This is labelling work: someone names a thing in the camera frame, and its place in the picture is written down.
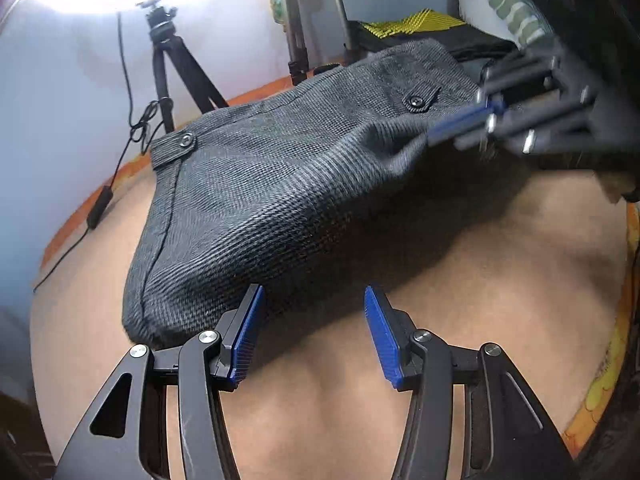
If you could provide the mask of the tall silver tripod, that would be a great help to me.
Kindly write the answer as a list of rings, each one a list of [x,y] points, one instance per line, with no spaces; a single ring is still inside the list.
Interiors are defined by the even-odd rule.
[[[288,76],[296,86],[311,76],[360,59],[344,0],[284,0]]]

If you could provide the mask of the small black tripod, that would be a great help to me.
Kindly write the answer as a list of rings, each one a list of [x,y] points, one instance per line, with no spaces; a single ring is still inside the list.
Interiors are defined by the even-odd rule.
[[[166,60],[174,66],[186,91],[202,114],[228,107],[227,100],[177,34],[174,23],[177,9],[166,9],[160,5],[160,0],[146,0],[140,2],[139,6],[146,11],[145,19],[149,25],[149,36],[153,47],[153,76],[165,132],[173,132],[176,128],[174,103],[169,95]]]

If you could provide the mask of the green striped pillow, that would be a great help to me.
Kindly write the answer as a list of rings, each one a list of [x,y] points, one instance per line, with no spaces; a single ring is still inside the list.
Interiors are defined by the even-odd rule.
[[[530,0],[458,0],[463,21],[482,32],[525,48],[552,28]]]

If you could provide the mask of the grey checked short pants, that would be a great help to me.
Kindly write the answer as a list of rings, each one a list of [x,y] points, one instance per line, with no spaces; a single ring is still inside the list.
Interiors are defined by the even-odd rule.
[[[350,222],[408,180],[428,130],[476,92],[445,47],[424,39],[155,141],[155,192],[122,298],[129,339],[180,344],[249,284],[311,271]]]

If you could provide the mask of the black and yellow folded garment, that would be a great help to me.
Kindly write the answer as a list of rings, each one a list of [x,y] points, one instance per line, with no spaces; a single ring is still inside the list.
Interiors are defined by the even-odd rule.
[[[501,60],[518,50],[513,41],[482,32],[464,21],[423,9],[391,22],[349,21],[352,39],[361,51],[380,52],[411,41],[433,39],[459,63]]]

